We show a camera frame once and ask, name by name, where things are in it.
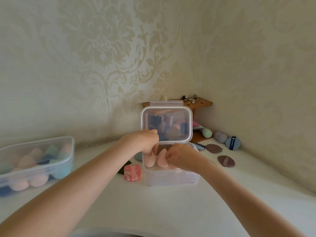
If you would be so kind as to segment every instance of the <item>dark green sponge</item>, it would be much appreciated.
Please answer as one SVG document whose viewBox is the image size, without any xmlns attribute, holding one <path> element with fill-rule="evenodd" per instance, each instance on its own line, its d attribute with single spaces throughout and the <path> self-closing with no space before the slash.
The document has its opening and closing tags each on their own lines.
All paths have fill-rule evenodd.
<svg viewBox="0 0 316 237">
<path fill-rule="evenodd" d="M 124 167 L 130 165 L 132 162 L 128 161 L 126 162 L 122 168 L 120 168 L 120 170 L 118 171 L 118 174 L 122 174 L 124 175 Z"/>
</svg>

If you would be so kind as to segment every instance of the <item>hand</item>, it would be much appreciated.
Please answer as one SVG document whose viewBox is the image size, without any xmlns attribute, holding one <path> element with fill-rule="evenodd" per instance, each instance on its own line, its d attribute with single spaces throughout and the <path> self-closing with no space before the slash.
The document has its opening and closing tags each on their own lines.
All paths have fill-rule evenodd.
<svg viewBox="0 0 316 237">
<path fill-rule="evenodd" d="M 137 152 L 148 154 L 153 151 L 155 155 L 157 154 L 159 135 L 156 129 L 135 131 L 124 135 L 121 140 L 132 142 L 137 147 Z"/>
<path fill-rule="evenodd" d="M 175 143 L 166 154 L 168 165 L 178 167 L 182 170 L 199 173 L 205 164 L 211 160 L 197 152 L 188 144 Z"/>
</svg>

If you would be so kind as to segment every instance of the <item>forearm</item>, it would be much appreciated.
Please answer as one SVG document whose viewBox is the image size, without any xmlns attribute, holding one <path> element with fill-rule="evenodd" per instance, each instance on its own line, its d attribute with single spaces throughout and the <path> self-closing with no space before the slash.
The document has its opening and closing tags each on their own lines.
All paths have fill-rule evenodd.
<svg viewBox="0 0 316 237">
<path fill-rule="evenodd" d="M 137 152 L 133 144 L 118 141 L 13 213 L 0 224 L 0 236 L 67 236 Z"/>
<path fill-rule="evenodd" d="M 251 237 L 305 236 L 217 164 L 208 161 L 200 166 L 199 174 L 225 201 Z"/>
</svg>

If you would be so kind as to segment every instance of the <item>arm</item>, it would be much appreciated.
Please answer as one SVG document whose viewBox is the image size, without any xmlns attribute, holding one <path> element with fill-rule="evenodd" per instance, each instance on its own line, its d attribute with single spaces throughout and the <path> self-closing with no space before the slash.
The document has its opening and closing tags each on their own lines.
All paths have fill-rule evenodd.
<svg viewBox="0 0 316 237">
<path fill-rule="evenodd" d="M 218 164 L 186 144 L 174 144 L 168 164 L 201 175 L 225 201 L 251 237 L 304 237 L 297 228 L 232 179 Z"/>
<path fill-rule="evenodd" d="M 117 171 L 138 152 L 156 153 L 158 141 L 156 130 L 125 135 L 9 216 L 0 236 L 68 236 Z"/>
</svg>

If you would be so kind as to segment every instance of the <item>clear plastic box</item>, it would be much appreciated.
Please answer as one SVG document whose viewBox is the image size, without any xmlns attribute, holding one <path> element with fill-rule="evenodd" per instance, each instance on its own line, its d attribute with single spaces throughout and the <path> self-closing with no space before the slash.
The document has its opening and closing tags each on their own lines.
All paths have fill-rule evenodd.
<svg viewBox="0 0 316 237">
<path fill-rule="evenodd" d="M 0 148 L 0 197 L 62 179 L 71 172 L 74 152 L 71 136 Z"/>
<path fill-rule="evenodd" d="M 183 101 L 180 104 L 179 101 L 154 101 L 141 112 L 141 129 L 157 129 L 159 145 L 187 143 L 198 151 L 195 145 L 189 143 L 193 135 L 192 121 L 192 111 L 183 106 Z M 144 165 L 143 155 L 143 178 L 148 186 L 160 186 L 195 184 L 200 175 L 181 169 L 162 168 L 157 164 L 148 168 Z"/>
</svg>

